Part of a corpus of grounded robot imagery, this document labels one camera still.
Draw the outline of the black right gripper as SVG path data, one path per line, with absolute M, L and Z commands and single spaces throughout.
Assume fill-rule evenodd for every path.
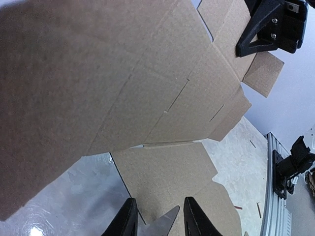
M 236 56 L 301 48 L 307 23 L 305 0 L 247 0 L 250 20 L 236 44 Z

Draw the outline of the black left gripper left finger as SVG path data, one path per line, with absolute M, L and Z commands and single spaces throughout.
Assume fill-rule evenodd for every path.
M 101 236 L 137 236 L 138 210 L 135 198 L 127 198 Z

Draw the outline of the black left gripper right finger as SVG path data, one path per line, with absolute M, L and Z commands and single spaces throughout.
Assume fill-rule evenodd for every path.
M 184 227 L 186 236 L 222 236 L 194 197 L 185 197 Z

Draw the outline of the brown cardboard box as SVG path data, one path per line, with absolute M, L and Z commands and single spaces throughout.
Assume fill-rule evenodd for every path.
M 236 55 L 244 0 L 23 0 L 0 8 L 0 219 L 80 157 L 221 141 L 284 63 Z

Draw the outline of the right robot arm white sleeve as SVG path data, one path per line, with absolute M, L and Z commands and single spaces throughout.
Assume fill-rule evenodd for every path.
M 306 147 L 304 136 L 300 136 L 292 145 L 291 155 L 278 165 L 280 174 L 286 179 L 292 179 L 308 170 L 315 161 L 315 154 Z

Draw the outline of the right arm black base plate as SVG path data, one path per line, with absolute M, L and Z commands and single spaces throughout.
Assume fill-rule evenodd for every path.
M 290 189 L 289 181 L 296 174 L 295 168 L 292 164 L 292 156 L 283 158 L 277 150 L 272 151 L 273 174 L 272 186 L 273 191 L 281 199 L 287 199 L 287 192 Z

